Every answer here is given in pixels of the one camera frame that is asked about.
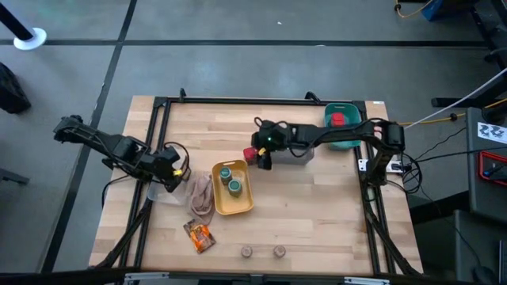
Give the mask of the teal plastic bin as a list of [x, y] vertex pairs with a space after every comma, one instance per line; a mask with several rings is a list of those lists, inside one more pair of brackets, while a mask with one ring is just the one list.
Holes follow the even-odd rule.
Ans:
[[[324, 125], [326, 127], [330, 126], [330, 117], [334, 112], [341, 112], [345, 115], [346, 125], [350, 124], [358, 124], [361, 122], [360, 111], [359, 109], [349, 103], [332, 103], [328, 104], [324, 110]], [[330, 150], [350, 150], [356, 146], [360, 146], [360, 140], [357, 141], [344, 141], [344, 142], [330, 142], [328, 147]]]

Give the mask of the grey translucent plastic bin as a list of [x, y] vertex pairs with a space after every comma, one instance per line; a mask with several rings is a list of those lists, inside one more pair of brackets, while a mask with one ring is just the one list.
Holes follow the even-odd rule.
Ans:
[[277, 150], [270, 153], [273, 164], [306, 165], [314, 158], [314, 150]]

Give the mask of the white printed label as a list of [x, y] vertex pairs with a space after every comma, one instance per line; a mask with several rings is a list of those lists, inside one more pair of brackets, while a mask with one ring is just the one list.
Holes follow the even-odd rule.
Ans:
[[507, 144], [507, 127], [477, 122], [477, 136], [497, 143]]

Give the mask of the white mounting plate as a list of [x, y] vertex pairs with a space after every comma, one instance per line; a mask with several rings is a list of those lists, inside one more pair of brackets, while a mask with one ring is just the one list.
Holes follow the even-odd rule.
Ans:
[[[358, 166], [361, 172], [365, 172], [367, 170], [368, 159], [359, 159]], [[403, 173], [402, 163], [400, 161], [391, 160], [386, 167], [386, 171], [388, 173]]]

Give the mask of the red-edged black box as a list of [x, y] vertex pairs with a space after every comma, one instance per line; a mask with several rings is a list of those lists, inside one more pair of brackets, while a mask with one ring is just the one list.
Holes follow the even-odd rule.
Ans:
[[507, 157], [481, 151], [478, 155], [478, 176], [485, 181], [507, 187]]

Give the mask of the grey metal foot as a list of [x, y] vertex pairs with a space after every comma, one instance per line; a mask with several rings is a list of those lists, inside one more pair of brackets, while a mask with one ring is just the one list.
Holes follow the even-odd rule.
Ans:
[[18, 184], [27, 184], [29, 179], [19, 174], [0, 168], [0, 181], [12, 181]]

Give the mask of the yellow plastic bin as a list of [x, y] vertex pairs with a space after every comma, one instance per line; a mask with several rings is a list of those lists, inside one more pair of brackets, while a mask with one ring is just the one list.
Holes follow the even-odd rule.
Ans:
[[[227, 166], [231, 169], [232, 179], [242, 182], [242, 194], [233, 197], [228, 193], [227, 186], [222, 184], [219, 171]], [[250, 187], [248, 165], [243, 160], [223, 161], [212, 167], [212, 184], [215, 196], [215, 209], [221, 215], [235, 215], [251, 210], [254, 207], [253, 193]]]

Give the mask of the blue box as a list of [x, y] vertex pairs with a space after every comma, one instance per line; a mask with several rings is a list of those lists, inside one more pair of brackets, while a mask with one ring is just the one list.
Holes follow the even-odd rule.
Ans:
[[428, 0], [421, 9], [421, 15], [427, 21], [434, 21], [437, 19], [437, 14], [441, 8], [444, 0]]

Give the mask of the black furniture leg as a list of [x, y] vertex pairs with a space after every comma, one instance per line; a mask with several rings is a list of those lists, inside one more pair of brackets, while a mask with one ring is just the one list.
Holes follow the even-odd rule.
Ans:
[[452, 97], [434, 97], [431, 99], [431, 105], [434, 108], [482, 108], [494, 103], [503, 93], [507, 92], [507, 75], [486, 83], [484, 87], [479, 87], [478, 91], [462, 100]]

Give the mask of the black pole with white base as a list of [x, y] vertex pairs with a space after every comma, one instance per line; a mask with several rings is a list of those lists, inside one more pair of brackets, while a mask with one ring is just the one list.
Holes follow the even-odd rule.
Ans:
[[2, 2], [0, 2], [0, 22], [14, 34], [13, 45], [18, 50], [34, 50], [42, 46], [48, 38], [44, 29], [23, 24]]

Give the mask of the clear plastic bin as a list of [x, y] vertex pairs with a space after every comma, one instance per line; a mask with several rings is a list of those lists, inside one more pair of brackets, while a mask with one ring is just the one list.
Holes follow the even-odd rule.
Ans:
[[187, 203], [187, 182], [181, 182], [172, 192], [159, 183], [152, 182], [148, 188], [147, 197], [155, 202], [175, 206], [183, 206]]

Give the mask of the black bag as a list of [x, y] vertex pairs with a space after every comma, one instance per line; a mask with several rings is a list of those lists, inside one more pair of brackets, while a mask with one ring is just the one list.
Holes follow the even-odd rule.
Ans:
[[31, 107], [16, 75], [0, 63], [0, 108], [10, 114], [18, 114]]

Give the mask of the beige crumpled cloth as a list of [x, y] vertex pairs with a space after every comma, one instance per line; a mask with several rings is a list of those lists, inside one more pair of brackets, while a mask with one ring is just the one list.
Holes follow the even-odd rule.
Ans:
[[211, 175], [191, 176], [186, 186], [187, 212], [196, 221], [208, 225], [215, 214], [215, 196]]

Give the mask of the black aluminium table frame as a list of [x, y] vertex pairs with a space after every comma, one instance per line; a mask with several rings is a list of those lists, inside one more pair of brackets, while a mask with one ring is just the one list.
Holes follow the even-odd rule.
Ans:
[[[306, 100], [186, 97], [156, 108], [156, 97], [132, 99], [123, 133], [175, 141], [190, 155], [193, 173], [210, 173], [219, 162], [242, 159], [257, 130], [255, 117], [322, 125], [324, 104]], [[144, 228], [121, 258], [144, 271], [217, 272], [313, 276], [373, 276], [393, 268], [364, 217], [357, 161], [371, 153], [320, 146], [307, 165], [250, 166], [253, 208], [215, 214], [209, 229], [216, 243], [199, 254], [183, 225], [183, 206], [156, 202]], [[250, 246], [250, 258], [241, 255]], [[286, 254], [273, 255], [282, 245]]]

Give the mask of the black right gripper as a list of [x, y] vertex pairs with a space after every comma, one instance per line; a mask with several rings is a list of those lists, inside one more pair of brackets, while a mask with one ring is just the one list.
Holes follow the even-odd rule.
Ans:
[[271, 152], [288, 149], [288, 122], [255, 120], [258, 131], [252, 134], [251, 146], [257, 150], [257, 167], [271, 170]]

